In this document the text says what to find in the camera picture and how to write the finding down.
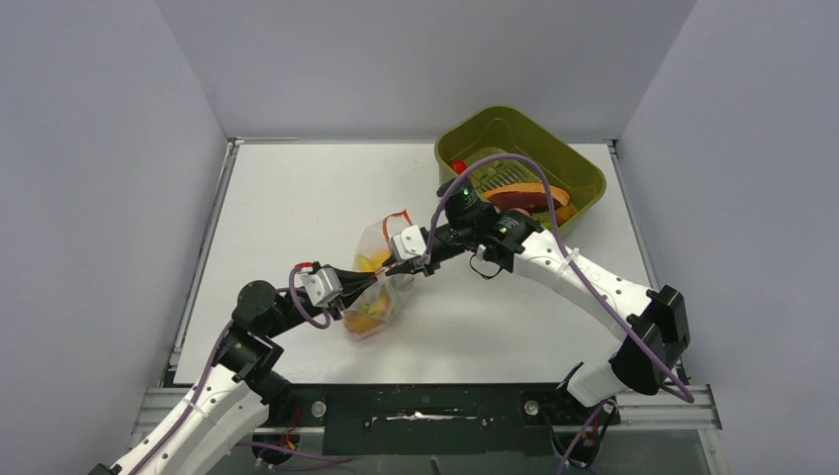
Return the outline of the peach fruit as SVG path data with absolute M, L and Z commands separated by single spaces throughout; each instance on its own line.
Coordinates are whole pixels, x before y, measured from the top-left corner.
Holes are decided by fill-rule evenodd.
M 346 330 L 354 335 L 366 335 L 386 324 L 374 316 L 357 312 L 345 312 L 342 318 Z

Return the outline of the clear zip bag orange zipper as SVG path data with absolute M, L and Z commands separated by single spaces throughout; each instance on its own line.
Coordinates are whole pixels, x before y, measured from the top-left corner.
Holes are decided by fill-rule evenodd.
M 391 254 L 391 249 L 389 248 L 389 238 L 413 224 L 414 223 L 409 212 L 407 210 L 403 210 L 389 214 L 380 221 L 368 226 L 363 231 L 357 243 L 353 260 L 353 269 L 358 271 L 355 268 L 355 256 L 358 253 L 371 254 L 387 250 Z M 341 315 L 343 316 L 345 312 L 362 313 L 362 306 L 370 302 L 372 298 L 382 291 L 388 292 L 394 297 L 399 297 L 401 303 L 400 309 L 394 314 L 393 318 L 389 322 L 386 322 L 384 326 L 379 327 L 371 333 L 366 335 L 354 335 L 348 332 L 354 339 L 363 339 L 368 337 L 374 333 L 382 331 L 385 327 L 391 324 L 403 310 L 403 307 L 405 306 L 408 298 L 411 296 L 412 289 L 414 288 L 415 278 L 411 275 L 386 276 L 385 269 L 382 267 L 379 271 L 379 282 L 364 291 L 351 306 L 346 307 Z

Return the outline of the olive green plastic bin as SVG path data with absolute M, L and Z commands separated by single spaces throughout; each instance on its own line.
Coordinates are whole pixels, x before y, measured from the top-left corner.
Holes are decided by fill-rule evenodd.
M 434 154 L 439 182 L 456 176 L 452 164 L 458 160 L 471 165 L 498 153 L 529 157 L 551 185 L 568 192 L 569 205 L 576 213 L 558 220 L 564 238 L 605 193 L 606 179 L 600 168 L 520 110 L 505 105 L 482 109 L 437 139 Z

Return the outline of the yellow bell pepper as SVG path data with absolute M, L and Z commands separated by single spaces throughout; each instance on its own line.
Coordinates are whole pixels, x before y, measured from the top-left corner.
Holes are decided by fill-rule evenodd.
M 358 253 L 355 256 L 355 268 L 360 272 L 376 272 L 390 256 L 387 250 L 371 254 Z

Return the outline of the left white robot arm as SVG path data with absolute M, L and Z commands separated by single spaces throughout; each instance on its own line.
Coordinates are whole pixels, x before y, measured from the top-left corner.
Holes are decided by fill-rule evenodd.
M 274 337 L 303 323 L 327 329 L 377 278 L 303 262 L 285 288 L 264 280 L 244 285 L 198 381 L 133 449 L 92 473 L 208 473 L 271 412 L 292 406 L 292 384 L 274 370 L 284 352 Z

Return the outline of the watermelon slice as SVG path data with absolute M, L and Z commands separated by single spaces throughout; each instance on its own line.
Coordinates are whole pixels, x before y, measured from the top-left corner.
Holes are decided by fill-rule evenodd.
M 400 298 L 382 291 L 362 306 L 362 313 L 380 322 L 389 322 L 400 309 Z

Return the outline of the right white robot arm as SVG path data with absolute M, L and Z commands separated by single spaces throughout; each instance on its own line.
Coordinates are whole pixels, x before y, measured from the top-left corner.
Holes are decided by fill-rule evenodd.
M 430 229 L 410 226 L 389 238 L 388 275 L 431 275 L 441 263 L 465 252 L 510 274 L 543 285 L 600 322 L 615 343 L 596 362 L 582 362 L 556 396 L 566 421 L 583 421 L 596 404 L 623 391 L 670 393 L 689 402 L 674 367 L 690 344 L 682 294 L 670 286 L 654 290 L 623 279 L 567 246 L 522 206 L 498 208 L 467 185 L 437 195 L 447 222 Z

